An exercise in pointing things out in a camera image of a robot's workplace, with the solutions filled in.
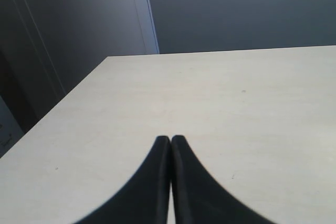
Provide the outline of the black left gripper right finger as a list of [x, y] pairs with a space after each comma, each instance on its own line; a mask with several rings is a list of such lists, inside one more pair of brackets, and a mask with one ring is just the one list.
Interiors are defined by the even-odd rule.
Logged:
[[174, 136], [171, 147], [176, 223], [272, 223], [226, 191], [201, 164], [184, 136]]

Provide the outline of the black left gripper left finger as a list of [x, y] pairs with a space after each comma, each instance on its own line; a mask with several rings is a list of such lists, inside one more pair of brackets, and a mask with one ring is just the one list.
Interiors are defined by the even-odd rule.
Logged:
[[170, 183], [171, 142], [161, 135], [127, 183], [78, 223], [167, 223]]

